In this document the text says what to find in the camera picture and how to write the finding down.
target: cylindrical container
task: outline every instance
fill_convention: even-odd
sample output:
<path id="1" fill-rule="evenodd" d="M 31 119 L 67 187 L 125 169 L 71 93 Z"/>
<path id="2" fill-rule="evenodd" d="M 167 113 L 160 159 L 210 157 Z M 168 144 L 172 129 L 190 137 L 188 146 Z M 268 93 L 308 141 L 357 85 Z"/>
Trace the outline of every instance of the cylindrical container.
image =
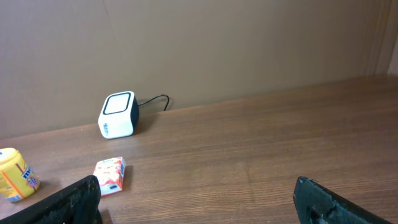
<path id="1" fill-rule="evenodd" d="M 32 195 L 39 180 L 18 150 L 0 149 L 0 194 L 16 202 Z"/>

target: yellow container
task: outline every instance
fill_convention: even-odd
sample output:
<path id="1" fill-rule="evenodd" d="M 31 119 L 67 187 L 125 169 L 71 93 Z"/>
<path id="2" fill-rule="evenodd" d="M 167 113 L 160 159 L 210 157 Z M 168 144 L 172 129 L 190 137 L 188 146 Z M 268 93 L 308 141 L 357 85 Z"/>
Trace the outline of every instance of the yellow container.
<path id="1" fill-rule="evenodd" d="M 0 149 L 0 194 L 10 202 L 32 195 L 39 180 L 18 150 Z"/>

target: yellow can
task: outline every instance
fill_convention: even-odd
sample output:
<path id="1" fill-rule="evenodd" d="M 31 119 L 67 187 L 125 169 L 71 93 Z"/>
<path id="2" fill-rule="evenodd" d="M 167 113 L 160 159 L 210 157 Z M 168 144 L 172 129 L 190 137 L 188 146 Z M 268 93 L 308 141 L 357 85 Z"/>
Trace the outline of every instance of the yellow can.
<path id="1" fill-rule="evenodd" d="M 10 202 L 32 195 L 39 180 L 18 150 L 0 149 L 0 194 Z"/>

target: wooden table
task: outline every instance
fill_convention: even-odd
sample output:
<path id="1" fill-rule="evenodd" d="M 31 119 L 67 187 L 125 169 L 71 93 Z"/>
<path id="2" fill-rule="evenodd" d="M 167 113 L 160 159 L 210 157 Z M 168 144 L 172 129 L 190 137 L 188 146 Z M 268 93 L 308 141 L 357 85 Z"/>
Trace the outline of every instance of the wooden table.
<path id="1" fill-rule="evenodd" d="M 123 156 L 122 192 L 105 223 L 298 223 L 304 175 L 398 223 L 398 78 L 358 78 L 142 116 L 137 133 L 105 140 L 97 124 L 0 141 L 42 181 L 11 215 Z"/>

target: white cube device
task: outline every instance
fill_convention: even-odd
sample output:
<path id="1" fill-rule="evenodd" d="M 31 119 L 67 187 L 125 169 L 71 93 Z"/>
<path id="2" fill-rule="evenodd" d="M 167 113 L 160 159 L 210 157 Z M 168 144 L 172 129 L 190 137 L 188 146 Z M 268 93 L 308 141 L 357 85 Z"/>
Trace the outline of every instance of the white cube device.
<path id="1" fill-rule="evenodd" d="M 115 93 L 105 99 L 98 126 L 104 138 L 121 138 L 133 134 L 138 118 L 139 108 L 134 93 Z"/>

